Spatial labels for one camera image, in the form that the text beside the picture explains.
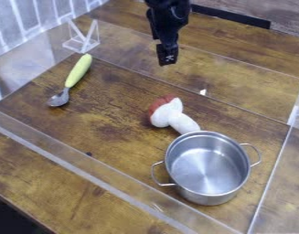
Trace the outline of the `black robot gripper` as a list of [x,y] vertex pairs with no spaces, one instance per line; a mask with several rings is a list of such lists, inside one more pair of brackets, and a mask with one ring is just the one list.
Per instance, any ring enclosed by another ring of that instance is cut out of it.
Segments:
[[[152,39],[159,39],[164,46],[175,46],[177,32],[188,24],[191,1],[145,0],[145,4]],[[177,47],[164,48],[161,44],[156,45],[159,65],[175,64],[177,62]]]

